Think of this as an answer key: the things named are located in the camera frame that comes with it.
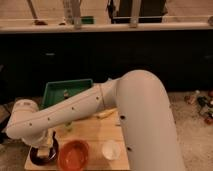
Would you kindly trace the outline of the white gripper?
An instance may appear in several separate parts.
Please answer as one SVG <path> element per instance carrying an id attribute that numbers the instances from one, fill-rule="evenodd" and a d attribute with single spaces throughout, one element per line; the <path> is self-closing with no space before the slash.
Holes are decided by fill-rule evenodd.
<path id="1" fill-rule="evenodd" d="M 43 131 L 34 136 L 33 147 L 35 148 L 51 148 L 53 146 L 53 132 Z"/>

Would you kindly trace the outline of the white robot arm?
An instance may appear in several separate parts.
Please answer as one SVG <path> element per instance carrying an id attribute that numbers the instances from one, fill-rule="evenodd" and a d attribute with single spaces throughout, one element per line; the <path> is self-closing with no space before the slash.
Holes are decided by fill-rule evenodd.
<path id="1" fill-rule="evenodd" d="M 131 171 L 186 171 L 167 92 L 146 70 L 97 83 L 42 110 L 32 100 L 18 100 L 6 134 L 39 147 L 48 129 L 113 109 L 118 112 Z"/>

